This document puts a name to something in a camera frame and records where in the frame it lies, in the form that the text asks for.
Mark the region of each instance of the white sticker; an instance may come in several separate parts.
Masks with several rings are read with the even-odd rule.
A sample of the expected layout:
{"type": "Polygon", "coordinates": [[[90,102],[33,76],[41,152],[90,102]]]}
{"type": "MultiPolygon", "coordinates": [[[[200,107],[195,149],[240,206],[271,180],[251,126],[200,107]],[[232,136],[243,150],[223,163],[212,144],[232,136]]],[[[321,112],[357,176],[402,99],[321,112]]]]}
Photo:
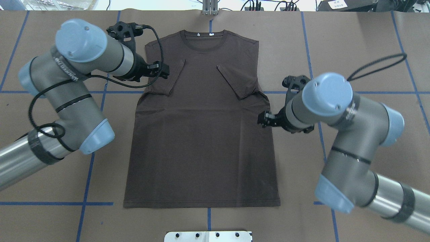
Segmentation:
{"type": "Polygon", "coordinates": [[[332,9],[342,9],[348,7],[344,0],[334,0],[328,3],[332,9]]]}

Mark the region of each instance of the light blue cap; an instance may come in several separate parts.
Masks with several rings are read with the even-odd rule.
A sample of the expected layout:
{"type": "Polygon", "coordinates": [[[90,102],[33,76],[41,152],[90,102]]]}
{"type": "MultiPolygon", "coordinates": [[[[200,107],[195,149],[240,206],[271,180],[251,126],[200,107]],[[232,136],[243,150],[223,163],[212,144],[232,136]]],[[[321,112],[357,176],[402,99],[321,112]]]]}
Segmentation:
{"type": "Polygon", "coordinates": [[[103,54],[108,38],[99,27],[82,19],[70,19],[57,31],[55,45],[68,60],[90,62],[103,54]]]}
{"type": "Polygon", "coordinates": [[[101,147],[109,144],[115,138],[115,133],[112,130],[108,119],[105,118],[84,140],[79,149],[83,154],[88,155],[101,147]]]}
{"type": "Polygon", "coordinates": [[[340,74],[327,72],[304,86],[302,100],[309,111],[331,117],[345,111],[352,101],[352,87],[340,74]]]}
{"type": "Polygon", "coordinates": [[[315,196],[325,205],[345,214],[349,214],[354,208],[354,204],[321,174],[315,189],[315,196]]]}
{"type": "Polygon", "coordinates": [[[388,134],[385,140],[381,143],[381,146],[390,146],[397,141],[403,130],[405,129],[405,120],[403,116],[396,110],[383,104],[388,114],[388,134]]]}
{"type": "Polygon", "coordinates": [[[19,83],[21,83],[21,86],[25,90],[27,90],[31,95],[35,96],[39,93],[39,91],[36,89],[31,79],[31,75],[30,75],[31,62],[32,61],[29,61],[19,70],[18,79],[19,79],[19,83]]]}

